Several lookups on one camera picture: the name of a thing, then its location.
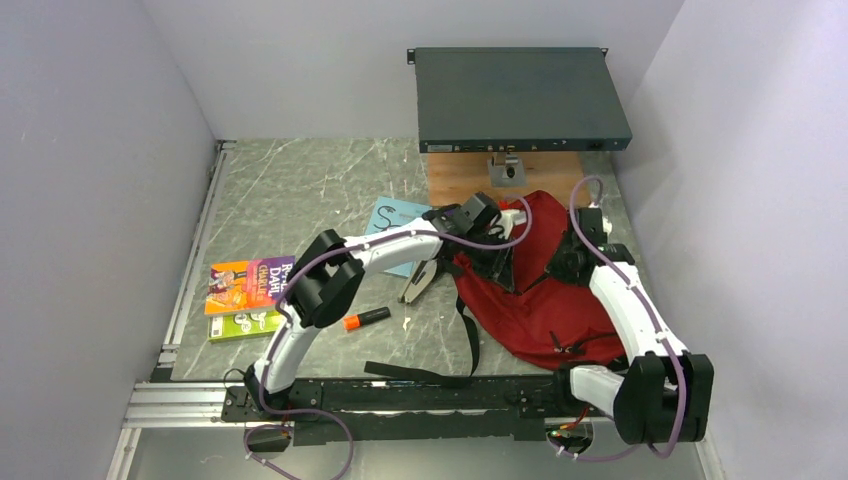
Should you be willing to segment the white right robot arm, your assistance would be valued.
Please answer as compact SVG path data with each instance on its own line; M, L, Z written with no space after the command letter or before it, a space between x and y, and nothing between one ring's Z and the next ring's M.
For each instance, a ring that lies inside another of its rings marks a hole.
M574 415L587 404L609 416L629 445L700 442L707 430L715 370L671 331L646 293L635 260L611 243L598 207L570 211L548 271L586 287L600 302L627 359L619 374L599 360L568 361L554 373L551 401Z

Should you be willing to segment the light blue cat notebook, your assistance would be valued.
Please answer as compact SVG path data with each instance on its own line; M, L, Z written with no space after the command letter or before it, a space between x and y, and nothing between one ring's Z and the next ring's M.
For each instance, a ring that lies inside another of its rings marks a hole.
M362 235L350 245L365 244L354 257L365 266L365 277L390 274L408 278L417 262L432 259L441 248L435 227L423 218L429 206L379 197Z

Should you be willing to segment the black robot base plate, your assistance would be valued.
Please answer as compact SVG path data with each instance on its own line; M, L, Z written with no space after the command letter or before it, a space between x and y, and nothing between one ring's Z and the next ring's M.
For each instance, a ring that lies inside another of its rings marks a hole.
M365 378L295 381L293 413L267 413L241 385L226 387L224 423L284 423L296 446L331 441L506 437L542 441L585 408L558 393L549 375L490 376L463 388Z

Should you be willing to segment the orange black highlighter marker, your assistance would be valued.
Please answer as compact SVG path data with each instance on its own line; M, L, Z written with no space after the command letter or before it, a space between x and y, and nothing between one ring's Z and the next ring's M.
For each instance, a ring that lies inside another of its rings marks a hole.
M363 326L388 319L391 316L390 308L387 306L368 310L358 314L347 316L343 319L343 328L350 332Z

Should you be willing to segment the grey beige pliers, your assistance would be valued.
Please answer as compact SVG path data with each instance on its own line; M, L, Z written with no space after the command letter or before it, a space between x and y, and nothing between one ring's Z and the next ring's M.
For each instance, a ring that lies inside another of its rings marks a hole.
M398 302L406 305L414 303L434 280L437 270L436 260L415 262L410 276L400 291Z

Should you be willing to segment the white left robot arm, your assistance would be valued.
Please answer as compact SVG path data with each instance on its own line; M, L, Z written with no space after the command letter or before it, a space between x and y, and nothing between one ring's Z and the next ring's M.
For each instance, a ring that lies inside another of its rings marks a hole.
M283 317L265 352L246 370L248 407L264 420L289 405L298 368L322 329L349 311L362 282L396 266L449 260L459 252L498 255L516 245L511 233L529 227L527 205L501 210L483 193L425 212L401 226L364 236L319 234L288 274L275 308Z

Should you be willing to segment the red fabric backpack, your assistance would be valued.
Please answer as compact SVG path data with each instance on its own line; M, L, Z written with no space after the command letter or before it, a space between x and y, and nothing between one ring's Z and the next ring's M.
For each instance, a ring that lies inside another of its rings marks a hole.
M458 295L479 324L515 357L554 371L565 363L609 366L625 360L613 323L589 288L549 277L544 267L569 226L568 211L538 190L526 196L533 215L528 237L514 248L515 290L476 273L464 253L453 263Z

